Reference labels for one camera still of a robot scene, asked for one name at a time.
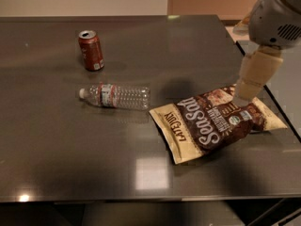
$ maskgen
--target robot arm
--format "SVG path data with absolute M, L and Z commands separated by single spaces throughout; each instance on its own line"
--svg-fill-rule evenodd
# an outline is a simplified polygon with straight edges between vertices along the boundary
M 247 105 L 282 64 L 281 51 L 301 37 L 301 0 L 258 0 L 250 14 L 249 37 L 260 47 L 243 59 L 233 102 Z

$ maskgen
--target soda can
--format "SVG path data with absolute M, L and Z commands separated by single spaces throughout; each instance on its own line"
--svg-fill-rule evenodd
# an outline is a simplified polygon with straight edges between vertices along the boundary
M 95 72 L 103 67 L 103 53 L 100 39 L 93 30 L 85 30 L 78 35 L 79 46 L 87 70 Z

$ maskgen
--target table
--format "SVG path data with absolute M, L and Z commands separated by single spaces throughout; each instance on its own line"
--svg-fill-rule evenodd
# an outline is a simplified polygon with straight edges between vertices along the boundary
M 83 66 L 85 29 L 99 34 L 101 71 Z M 147 111 L 78 99 L 104 81 L 147 86 L 156 107 L 234 83 L 243 56 L 216 16 L 1 18 L 0 38 L 0 202 L 301 196 L 291 129 L 175 166 Z

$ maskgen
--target clear water bottle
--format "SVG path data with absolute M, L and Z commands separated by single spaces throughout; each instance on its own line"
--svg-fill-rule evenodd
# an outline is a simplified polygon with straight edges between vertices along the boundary
M 151 92 L 146 87 L 100 83 L 80 89 L 79 97 L 91 105 L 100 107 L 146 110 L 150 107 Z

